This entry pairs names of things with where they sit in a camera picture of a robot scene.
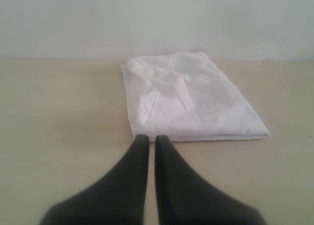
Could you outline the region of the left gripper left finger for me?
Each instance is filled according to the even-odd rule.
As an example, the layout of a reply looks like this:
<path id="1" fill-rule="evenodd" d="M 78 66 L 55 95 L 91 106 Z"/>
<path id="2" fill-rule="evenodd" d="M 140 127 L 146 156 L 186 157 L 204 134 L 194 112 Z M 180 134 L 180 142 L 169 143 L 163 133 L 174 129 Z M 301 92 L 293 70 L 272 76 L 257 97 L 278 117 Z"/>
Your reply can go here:
<path id="1" fill-rule="evenodd" d="M 42 225 L 141 225 L 148 180 L 149 139 L 136 135 L 130 148 L 102 178 L 52 206 Z"/>

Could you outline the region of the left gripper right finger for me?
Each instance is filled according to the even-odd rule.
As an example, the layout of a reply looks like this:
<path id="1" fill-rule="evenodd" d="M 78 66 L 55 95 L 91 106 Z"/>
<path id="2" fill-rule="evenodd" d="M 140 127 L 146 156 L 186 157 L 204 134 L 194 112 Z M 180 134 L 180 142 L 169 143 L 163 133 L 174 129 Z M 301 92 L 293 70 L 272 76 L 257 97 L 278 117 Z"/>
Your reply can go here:
<path id="1" fill-rule="evenodd" d="M 181 157 L 169 138 L 155 142 L 155 187 L 161 225 L 264 225 L 250 207 L 218 190 Z"/>

